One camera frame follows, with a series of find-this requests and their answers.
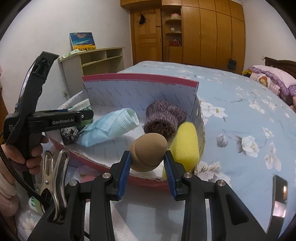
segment wooden wardrobe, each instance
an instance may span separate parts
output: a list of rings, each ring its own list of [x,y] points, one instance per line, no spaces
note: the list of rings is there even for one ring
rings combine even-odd
[[[121,0],[131,11],[133,63],[144,60],[198,65],[242,74],[244,12],[231,0]],[[171,13],[181,19],[172,20]],[[146,22],[139,24],[141,15]],[[179,41],[178,47],[169,42]],[[230,59],[236,69],[229,70]]]
[[[242,74],[245,26],[242,5],[231,0],[183,0],[183,64],[229,70]]]

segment metal screw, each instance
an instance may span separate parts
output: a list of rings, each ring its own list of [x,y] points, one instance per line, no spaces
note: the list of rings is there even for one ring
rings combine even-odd
[[[183,174],[185,178],[192,178],[192,173],[186,172]]]
[[[223,180],[218,180],[217,181],[217,184],[220,186],[220,187],[224,187],[226,185],[226,182],[223,181]]]
[[[105,172],[103,175],[102,175],[103,178],[109,178],[111,177],[111,174],[109,172]]]
[[[77,180],[71,180],[71,181],[69,181],[69,185],[70,185],[71,187],[76,186],[76,184],[77,184]]]

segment pillow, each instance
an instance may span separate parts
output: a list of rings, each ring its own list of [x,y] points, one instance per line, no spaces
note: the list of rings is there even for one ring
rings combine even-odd
[[[257,74],[253,72],[250,76],[250,79],[253,79],[261,84],[263,84],[266,88],[270,89],[277,96],[280,94],[281,88],[276,84],[275,80],[266,76],[266,74]]]
[[[249,69],[257,74],[263,73],[274,79],[285,95],[296,96],[296,79],[289,73],[265,65],[253,65]]]

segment gray knit sock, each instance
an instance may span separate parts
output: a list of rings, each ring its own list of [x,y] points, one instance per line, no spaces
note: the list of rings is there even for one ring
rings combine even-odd
[[[167,140],[177,133],[178,127],[186,120],[186,111],[164,101],[156,100],[146,109],[145,133],[158,133]]]

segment canvas painting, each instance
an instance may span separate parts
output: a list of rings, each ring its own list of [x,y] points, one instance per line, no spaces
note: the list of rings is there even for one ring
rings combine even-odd
[[[92,33],[70,33],[73,50],[93,50],[96,49]]]

